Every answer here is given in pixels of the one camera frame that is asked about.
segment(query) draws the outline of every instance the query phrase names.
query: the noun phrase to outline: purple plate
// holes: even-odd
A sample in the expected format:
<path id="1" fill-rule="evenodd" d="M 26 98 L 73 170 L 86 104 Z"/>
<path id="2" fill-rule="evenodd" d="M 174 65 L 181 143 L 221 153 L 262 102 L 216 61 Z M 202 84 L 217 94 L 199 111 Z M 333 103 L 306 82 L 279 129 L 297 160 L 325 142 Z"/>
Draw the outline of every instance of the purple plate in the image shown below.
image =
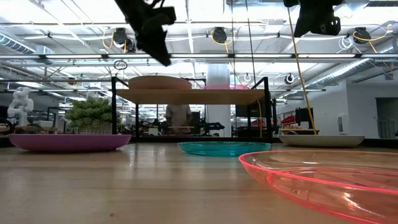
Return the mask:
<path id="1" fill-rule="evenodd" d="M 127 144 L 129 134 L 10 134 L 10 142 L 36 152 L 110 151 Z"/>

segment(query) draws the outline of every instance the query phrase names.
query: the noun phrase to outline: potted plant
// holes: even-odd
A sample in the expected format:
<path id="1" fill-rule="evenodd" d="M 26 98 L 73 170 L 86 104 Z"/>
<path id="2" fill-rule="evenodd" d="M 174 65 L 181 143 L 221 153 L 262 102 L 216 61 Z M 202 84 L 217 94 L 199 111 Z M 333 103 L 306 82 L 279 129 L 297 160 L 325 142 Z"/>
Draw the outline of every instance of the potted plant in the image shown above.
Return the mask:
<path id="1" fill-rule="evenodd" d="M 72 105 L 65 115 L 71 121 L 70 127 L 77 128 L 80 134 L 112 134 L 112 106 L 108 99 L 73 100 Z"/>

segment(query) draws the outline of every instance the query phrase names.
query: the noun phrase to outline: pink plastic plate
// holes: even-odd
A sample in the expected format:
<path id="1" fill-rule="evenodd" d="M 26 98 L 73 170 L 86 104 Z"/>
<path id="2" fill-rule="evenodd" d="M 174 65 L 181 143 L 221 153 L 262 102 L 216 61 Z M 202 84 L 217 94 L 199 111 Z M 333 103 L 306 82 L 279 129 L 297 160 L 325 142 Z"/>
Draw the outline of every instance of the pink plastic plate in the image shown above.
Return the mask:
<path id="1" fill-rule="evenodd" d="M 21 149 L 40 152 L 110 151 L 127 144 L 128 134 L 10 134 Z"/>
<path id="2" fill-rule="evenodd" d="M 278 194 L 360 223 L 397 223 L 398 153 L 269 151 L 239 157 Z"/>

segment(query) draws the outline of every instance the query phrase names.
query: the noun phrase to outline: white robot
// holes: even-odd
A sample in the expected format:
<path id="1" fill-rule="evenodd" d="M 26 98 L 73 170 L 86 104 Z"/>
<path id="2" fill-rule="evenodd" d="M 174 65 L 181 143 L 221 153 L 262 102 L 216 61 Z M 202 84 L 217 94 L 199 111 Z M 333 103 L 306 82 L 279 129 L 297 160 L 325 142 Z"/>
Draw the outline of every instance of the white robot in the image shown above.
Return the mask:
<path id="1" fill-rule="evenodd" d="M 28 123 L 27 112 L 33 111 L 33 100 L 28 98 L 29 93 L 30 88 L 17 88 L 17 91 L 13 94 L 14 99 L 8 107 L 7 113 L 9 118 L 13 118 L 16 114 L 18 114 L 18 126 L 26 126 Z"/>

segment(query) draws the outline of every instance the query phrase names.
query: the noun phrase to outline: transparent teal plate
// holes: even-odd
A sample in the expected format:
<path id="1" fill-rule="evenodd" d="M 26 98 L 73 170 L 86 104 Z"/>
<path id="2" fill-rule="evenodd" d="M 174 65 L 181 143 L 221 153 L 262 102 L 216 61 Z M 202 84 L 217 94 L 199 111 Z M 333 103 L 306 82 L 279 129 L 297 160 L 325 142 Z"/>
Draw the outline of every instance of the transparent teal plate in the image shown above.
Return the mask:
<path id="1" fill-rule="evenodd" d="M 240 156 L 249 152 L 268 151 L 271 148 L 269 143 L 257 142 L 180 142 L 182 150 L 189 154 L 203 156 Z"/>

